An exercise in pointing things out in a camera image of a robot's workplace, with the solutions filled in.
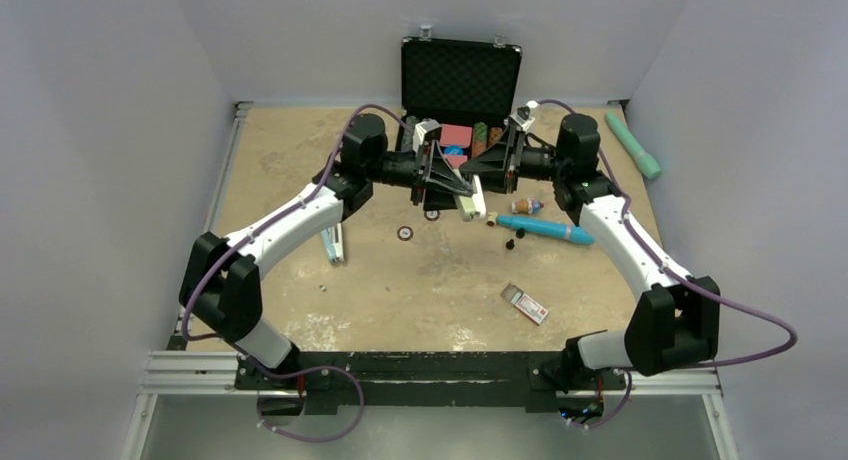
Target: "blue pen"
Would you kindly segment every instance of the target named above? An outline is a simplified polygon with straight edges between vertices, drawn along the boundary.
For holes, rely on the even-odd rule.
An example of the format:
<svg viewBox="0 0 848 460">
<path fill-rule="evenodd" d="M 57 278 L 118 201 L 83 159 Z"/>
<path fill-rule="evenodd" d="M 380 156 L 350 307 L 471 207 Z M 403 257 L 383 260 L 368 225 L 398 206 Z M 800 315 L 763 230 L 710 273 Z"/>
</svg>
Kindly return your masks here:
<svg viewBox="0 0 848 460">
<path fill-rule="evenodd" d="M 561 238 L 579 245 L 591 245 L 595 239 L 586 230 L 574 225 L 564 223 L 546 222 L 531 217 L 512 217 L 509 215 L 498 215 L 498 225 L 518 230 L 523 228 L 526 232 L 544 235 L 546 237 Z"/>
</svg>

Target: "white wall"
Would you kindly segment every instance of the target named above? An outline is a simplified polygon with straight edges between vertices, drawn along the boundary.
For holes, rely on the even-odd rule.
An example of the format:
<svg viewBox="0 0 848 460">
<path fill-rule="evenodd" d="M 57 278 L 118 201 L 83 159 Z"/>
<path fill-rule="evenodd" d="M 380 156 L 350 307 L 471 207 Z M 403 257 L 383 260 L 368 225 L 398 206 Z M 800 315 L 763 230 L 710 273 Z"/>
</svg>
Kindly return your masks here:
<svg viewBox="0 0 848 460">
<path fill-rule="evenodd" d="M 0 458 L 117 458 L 231 116 L 176 0 L 0 0 Z"/>
<path fill-rule="evenodd" d="M 669 250 L 798 346 L 723 369 L 745 459 L 848 451 L 848 0 L 689 0 L 629 108 Z M 720 358 L 785 334 L 722 316 Z"/>
<path fill-rule="evenodd" d="M 239 100 L 398 102 L 400 39 L 524 47 L 517 96 L 629 98 L 686 0 L 179 0 Z"/>
</svg>

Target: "mint green object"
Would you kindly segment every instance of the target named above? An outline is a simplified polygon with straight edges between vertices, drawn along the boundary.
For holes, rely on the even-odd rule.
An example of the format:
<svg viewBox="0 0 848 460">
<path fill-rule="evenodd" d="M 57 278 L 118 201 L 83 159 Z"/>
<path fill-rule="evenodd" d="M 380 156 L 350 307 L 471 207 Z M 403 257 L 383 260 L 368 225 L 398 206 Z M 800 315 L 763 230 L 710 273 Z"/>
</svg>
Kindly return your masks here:
<svg viewBox="0 0 848 460">
<path fill-rule="evenodd" d="M 630 153 L 630 156 L 633 157 L 633 161 L 636 162 L 636 167 L 642 172 L 647 178 L 651 180 L 657 178 L 662 173 L 662 168 L 660 168 L 660 164 L 651 156 L 650 153 L 646 152 L 642 145 L 636 140 L 636 137 L 630 133 L 630 130 L 618 119 L 612 112 L 607 112 L 604 115 L 604 119 L 607 121 L 607 125 L 609 125 L 612 133 L 615 134 L 618 141 L 624 145 L 624 148 L 627 149 L 627 152 Z"/>
</svg>

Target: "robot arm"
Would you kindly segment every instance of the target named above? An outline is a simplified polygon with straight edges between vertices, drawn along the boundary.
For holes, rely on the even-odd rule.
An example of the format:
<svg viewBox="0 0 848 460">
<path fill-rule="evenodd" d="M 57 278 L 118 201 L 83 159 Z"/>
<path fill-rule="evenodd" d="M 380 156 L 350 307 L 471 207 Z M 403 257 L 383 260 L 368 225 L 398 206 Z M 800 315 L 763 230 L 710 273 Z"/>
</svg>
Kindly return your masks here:
<svg viewBox="0 0 848 460">
<path fill-rule="evenodd" d="M 584 115 L 567 115 L 555 148 L 530 147 L 524 140 L 534 121 L 534 107 L 535 102 L 511 115 L 500 142 L 464 164 L 461 174 L 441 156 L 436 122 L 416 126 L 413 152 L 386 152 L 382 120 L 361 115 L 346 132 L 340 161 L 334 163 L 328 182 L 312 201 L 303 204 L 302 199 L 317 187 L 320 174 L 280 209 L 296 204 L 302 207 L 261 234 L 252 237 L 256 227 L 277 211 L 223 239 L 206 233 L 195 242 L 181 303 L 186 304 L 200 278 L 230 246 L 251 236 L 252 241 L 207 284 L 192 313 L 272 371 L 294 371 L 296 345 L 274 331 L 262 316 L 260 282 L 274 265 L 310 237 L 355 213 L 370 199 L 372 182 L 409 188 L 414 205 L 423 203 L 426 210 L 459 209 L 468 220 L 485 217 L 483 190 L 509 193 L 523 177 L 553 183 L 559 207 L 594 236 L 638 299 L 626 330 L 567 340 L 561 358 L 543 370 L 548 378 L 568 390 L 609 367 L 633 367 L 643 375 L 653 375 L 713 358 L 718 305 L 668 277 L 626 230 L 621 221 L 625 200 L 597 171 L 597 123 Z M 650 240 L 635 219 L 630 222 L 672 270 L 689 276 Z M 709 277 L 692 281 L 718 292 Z"/>
</svg>

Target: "floor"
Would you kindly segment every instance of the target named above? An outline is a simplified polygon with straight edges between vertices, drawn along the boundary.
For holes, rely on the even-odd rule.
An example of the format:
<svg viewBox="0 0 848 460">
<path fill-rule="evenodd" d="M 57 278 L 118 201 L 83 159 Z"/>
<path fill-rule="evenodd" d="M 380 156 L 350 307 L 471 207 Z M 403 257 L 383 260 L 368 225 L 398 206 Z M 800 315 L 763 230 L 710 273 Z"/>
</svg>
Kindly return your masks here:
<svg viewBox="0 0 848 460">
<path fill-rule="evenodd" d="M 324 162 L 351 109 L 252 108 L 231 165 L 215 232 L 253 223 L 298 193 Z M 632 211 L 659 240 L 645 186 L 603 115 L 617 107 L 582 108 L 599 125 L 601 146 Z M 551 142 L 563 111 L 537 110 L 533 131 Z M 389 132 L 395 132 L 387 116 Z M 518 192 L 486 194 L 490 211 L 532 197 L 546 207 L 538 217 L 568 222 L 548 183 L 521 180 Z M 397 239 L 400 226 L 414 237 Z M 373 198 L 344 223 L 347 263 L 332 266 L 316 236 L 280 262 L 263 283 L 264 311 L 302 350 L 498 351 L 558 350 L 565 340 L 623 328 L 635 305 L 627 285 L 597 246 L 527 235 L 504 248 L 514 232 L 464 223 L 455 212 L 429 222 L 408 190 L 374 186 Z M 550 314 L 532 323 L 500 292 L 513 282 Z M 208 329 L 194 322 L 193 332 Z M 218 340 L 189 350 L 229 350 Z"/>
</svg>

